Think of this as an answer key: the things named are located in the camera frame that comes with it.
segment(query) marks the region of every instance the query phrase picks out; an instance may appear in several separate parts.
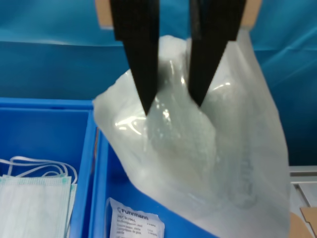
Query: cardboard piece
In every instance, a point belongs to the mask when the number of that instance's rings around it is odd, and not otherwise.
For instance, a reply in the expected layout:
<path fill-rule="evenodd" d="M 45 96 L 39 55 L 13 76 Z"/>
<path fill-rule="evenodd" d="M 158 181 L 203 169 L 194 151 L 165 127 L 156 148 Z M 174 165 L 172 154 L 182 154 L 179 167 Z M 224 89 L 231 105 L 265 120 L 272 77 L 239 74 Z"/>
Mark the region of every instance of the cardboard piece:
<path fill-rule="evenodd" d="M 241 26 L 252 28 L 255 25 L 261 4 L 262 0 L 247 0 Z"/>
<path fill-rule="evenodd" d="M 112 27 L 110 0 L 95 0 L 99 25 L 104 28 Z"/>
<path fill-rule="evenodd" d="M 289 238 L 313 238 L 304 221 L 291 212 L 291 228 Z"/>
<path fill-rule="evenodd" d="M 256 22 L 262 0 L 247 0 L 241 25 L 252 28 Z M 99 25 L 102 28 L 112 27 L 110 0 L 95 0 Z"/>
<path fill-rule="evenodd" d="M 315 237 L 317 237 L 317 207 L 301 207 L 301 211 L 314 232 Z"/>

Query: blue background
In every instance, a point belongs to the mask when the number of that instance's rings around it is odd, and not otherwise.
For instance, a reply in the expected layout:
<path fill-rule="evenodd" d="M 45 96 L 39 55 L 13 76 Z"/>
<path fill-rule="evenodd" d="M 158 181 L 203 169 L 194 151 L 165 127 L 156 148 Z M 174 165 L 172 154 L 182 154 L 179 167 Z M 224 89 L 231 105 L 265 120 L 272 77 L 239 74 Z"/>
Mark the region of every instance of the blue background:
<path fill-rule="evenodd" d="M 188 0 L 160 2 L 160 34 L 186 38 Z M 251 32 L 292 165 L 317 165 L 316 9 L 316 0 L 263 0 Z M 93 0 L 0 0 L 0 97 L 92 99 L 127 69 Z"/>

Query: blue storage bin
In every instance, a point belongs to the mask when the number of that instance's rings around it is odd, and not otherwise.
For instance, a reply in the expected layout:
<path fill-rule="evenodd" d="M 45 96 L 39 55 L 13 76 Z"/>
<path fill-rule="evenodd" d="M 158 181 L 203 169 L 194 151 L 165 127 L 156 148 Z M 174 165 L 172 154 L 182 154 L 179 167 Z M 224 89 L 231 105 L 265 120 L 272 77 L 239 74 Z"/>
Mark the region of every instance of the blue storage bin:
<path fill-rule="evenodd" d="M 54 160 L 76 169 L 71 238 L 88 235 L 96 139 L 92 109 L 91 101 L 0 98 L 0 158 Z M 14 166 L 12 175 L 30 168 Z M 6 174 L 7 169 L 8 166 L 0 164 L 0 173 Z"/>
<path fill-rule="evenodd" d="M 109 238 L 111 217 L 106 214 L 106 200 L 109 197 L 134 210 L 158 214 L 165 224 L 164 238 L 215 238 L 137 190 L 107 139 L 100 133 L 89 238 Z"/>

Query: fuhrmann label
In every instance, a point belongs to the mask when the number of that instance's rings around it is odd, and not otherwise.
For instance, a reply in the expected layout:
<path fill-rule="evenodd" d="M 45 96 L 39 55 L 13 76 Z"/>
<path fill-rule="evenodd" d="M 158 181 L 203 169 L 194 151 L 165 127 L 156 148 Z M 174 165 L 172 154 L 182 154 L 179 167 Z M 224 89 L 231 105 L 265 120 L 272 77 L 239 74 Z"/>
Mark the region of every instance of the fuhrmann label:
<path fill-rule="evenodd" d="M 133 211 L 109 198 L 112 207 L 110 238 L 163 238 L 164 223 L 158 215 Z"/>

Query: transparent plastic bag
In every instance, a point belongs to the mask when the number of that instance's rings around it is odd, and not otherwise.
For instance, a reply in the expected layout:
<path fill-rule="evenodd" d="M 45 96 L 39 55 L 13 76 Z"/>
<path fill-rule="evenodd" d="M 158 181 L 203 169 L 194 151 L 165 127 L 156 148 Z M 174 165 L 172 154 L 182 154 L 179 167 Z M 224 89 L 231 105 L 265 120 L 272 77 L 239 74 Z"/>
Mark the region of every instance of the transparent plastic bag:
<path fill-rule="evenodd" d="M 200 108 L 187 91 L 185 41 L 160 39 L 158 71 L 147 117 L 130 71 L 94 101 L 131 182 L 216 236 L 286 238 L 287 147 L 248 32 L 228 43 Z"/>

